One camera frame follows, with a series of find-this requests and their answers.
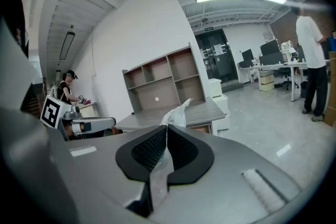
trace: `doorway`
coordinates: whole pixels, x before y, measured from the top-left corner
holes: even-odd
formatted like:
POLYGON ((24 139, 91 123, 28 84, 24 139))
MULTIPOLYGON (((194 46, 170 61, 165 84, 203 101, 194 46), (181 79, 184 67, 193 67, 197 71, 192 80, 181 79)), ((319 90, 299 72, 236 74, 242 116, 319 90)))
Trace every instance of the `doorway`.
POLYGON ((238 79, 236 65, 223 30, 215 30, 196 36, 209 79, 221 83, 238 79))

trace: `woman in black cap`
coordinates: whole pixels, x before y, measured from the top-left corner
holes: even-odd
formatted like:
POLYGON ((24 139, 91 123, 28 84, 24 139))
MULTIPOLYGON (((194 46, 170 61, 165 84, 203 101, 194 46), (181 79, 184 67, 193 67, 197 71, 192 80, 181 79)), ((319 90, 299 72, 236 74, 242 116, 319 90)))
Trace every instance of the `woman in black cap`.
POLYGON ((80 102, 83 99, 80 99, 79 97, 74 97, 71 94, 70 91, 70 84, 72 83, 72 81, 74 79, 77 79, 77 76, 75 74, 75 72, 73 72, 72 70, 69 70, 68 72, 63 74, 63 80, 61 81, 61 83, 58 85, 57 88, 57 99, 61 100, 64 103, 70 104, 70 102, 80 102))

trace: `plastic bag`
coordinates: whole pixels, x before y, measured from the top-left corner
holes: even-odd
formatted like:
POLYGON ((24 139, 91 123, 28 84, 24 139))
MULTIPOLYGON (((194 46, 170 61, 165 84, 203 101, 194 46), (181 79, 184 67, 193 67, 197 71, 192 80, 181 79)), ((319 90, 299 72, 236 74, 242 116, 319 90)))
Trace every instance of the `plastic bag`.
MULTIPOLYGON (((181 106, 169 111, 162 119, 160 125, 173 124, 176 126, 186 127, 184 110, 190 104, 192 98, 185 101, 181 106)), ((150 174, 150 190, 152 195, 152 205, 154 210, 159 206, 161 201, 168 193, 167 177, 174 172, 172 155, 166 147, 159 162, 150 174)))
POLYGON ((169 111, 162 119, 160 125, 173 124, 176 126, 186 127, 186 120, 184 110, 192 101, 192 98, 189 98, 182 105, 178 106, 176 109, 169 111))

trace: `exit sign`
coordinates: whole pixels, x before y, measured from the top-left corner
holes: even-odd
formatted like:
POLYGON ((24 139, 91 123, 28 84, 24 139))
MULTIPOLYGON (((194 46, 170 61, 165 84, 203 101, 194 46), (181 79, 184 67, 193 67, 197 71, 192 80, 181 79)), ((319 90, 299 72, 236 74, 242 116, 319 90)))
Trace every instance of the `exit sign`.
POLYGON ((207 27, 207 28, 204 28, 204 30, 205 30, 206 32, 208 32, 208 31, 214 30, 214 28, 213 28, 213 27, 207 27))

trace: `grey floor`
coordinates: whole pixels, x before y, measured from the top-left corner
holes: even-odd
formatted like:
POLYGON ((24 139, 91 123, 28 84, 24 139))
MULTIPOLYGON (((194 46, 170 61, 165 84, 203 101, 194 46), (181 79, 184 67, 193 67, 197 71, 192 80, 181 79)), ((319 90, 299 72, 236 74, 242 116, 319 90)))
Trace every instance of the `grey floor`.
POLYGON ((300 90, 296 90, 295 102, 290 101, 290 88, 262 92, 258 82, 226 95, 230 129, 219 131, 219 136, 250 147, 302 188, 323 175, 335 153, 336 131, 323 122, 312 122, 311 114, 301 113, 304 99, 299 98, 300 90), (281 155, 287 145, 290 149, 281 155))

